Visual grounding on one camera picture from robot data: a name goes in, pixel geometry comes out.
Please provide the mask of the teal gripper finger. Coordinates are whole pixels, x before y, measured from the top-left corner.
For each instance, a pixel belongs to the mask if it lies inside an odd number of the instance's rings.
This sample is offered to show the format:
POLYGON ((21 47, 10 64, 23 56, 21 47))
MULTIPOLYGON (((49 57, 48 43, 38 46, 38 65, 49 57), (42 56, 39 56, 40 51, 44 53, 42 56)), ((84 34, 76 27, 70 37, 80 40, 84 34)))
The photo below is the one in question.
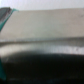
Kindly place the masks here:
MULTIPOLYGON (((0 8, 0 31, 3 29, 7 20, 10 18, 14 9, 10 7, 0 8)), ((0 84, 9 84, 0 56, 0 84)))

